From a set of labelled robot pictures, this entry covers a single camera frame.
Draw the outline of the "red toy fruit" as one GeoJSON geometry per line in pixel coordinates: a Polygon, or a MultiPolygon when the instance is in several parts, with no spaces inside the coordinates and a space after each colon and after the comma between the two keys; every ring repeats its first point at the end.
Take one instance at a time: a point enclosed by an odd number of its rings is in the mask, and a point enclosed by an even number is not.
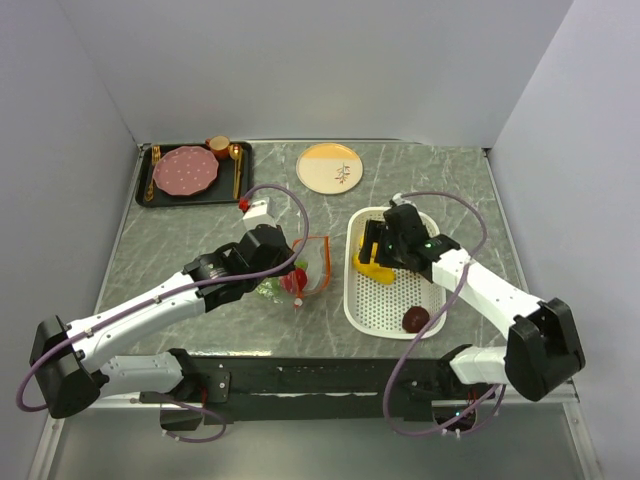
{"type": "Polygon", "coordinates": [[[300,294],[308,284],[306,271],[301,267],[296,267],[293,271],[279,279],[280,287],[292,295],[300,294]]]}

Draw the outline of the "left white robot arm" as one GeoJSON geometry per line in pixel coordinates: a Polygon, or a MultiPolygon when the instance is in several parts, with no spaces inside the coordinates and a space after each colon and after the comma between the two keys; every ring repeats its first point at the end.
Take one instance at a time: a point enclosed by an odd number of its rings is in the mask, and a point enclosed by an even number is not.
{"type": "Polygon", "coordinates": [[[175,323],[240,300],[269,277],[293,271],[293,250],[279,226],[259,224],[240,241],[196,257],[161,285],[84,319],[40,322],[30,375],[55,419],[76,415],[100,398],[154,391],[184,402],[198,390],[198,373],[181,349],[124,355],[131,344],[175,323]]]}

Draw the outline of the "green toy grapes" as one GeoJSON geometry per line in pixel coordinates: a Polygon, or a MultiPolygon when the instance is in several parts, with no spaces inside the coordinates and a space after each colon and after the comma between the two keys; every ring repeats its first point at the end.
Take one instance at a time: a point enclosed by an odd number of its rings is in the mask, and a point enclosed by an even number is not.
{"type": "MultiPolygon", "coordinates": [[[[295,262],[295,268],[301,267],[305,271],[308,268],[308,263],[304,260],[299,260],[295,262]]],[[[275,303],[282,303],[289,297],[299,297],[301,295],[292,295],[285,292],[279,285],[279,279],[281,277],[273,277],[267,278],[262,283],[260,283],[256,289],[256,292],[263,296],[266,299],[269,299],[275,303]]]]}

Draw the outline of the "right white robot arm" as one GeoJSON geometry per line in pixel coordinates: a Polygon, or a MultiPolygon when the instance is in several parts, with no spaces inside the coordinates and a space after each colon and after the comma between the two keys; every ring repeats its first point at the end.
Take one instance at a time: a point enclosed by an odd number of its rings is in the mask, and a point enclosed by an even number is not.
{"type": "Polygon", "coordinates": [[[570,307],[509,284],[472,259],[446,235],[432,235],[415,206],[405,203],[364,224],[359,260],[415,273],[450,291],[489,320],[503,347],[463,346],[445,356],[439,390],[460,398],[474,384],[507,384],[539,401],[581,371],[586,359],[570,307]]]}

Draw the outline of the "clear orange zip bag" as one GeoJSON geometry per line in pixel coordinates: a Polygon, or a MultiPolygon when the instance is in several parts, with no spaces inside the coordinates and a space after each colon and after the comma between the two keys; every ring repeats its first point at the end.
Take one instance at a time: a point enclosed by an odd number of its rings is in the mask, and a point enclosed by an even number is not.
{"type": "Polygon", "coordinates": [[[308,263],[306,270],[308,284],[299,297],[289,297],[285,300],[291,300],[294,308],[301,307],[307,297],[320,293],[329,283],[331,274],[329,237],[309,236],[300,255],[296,258],[296,261],[299,260],[308,263]]]}

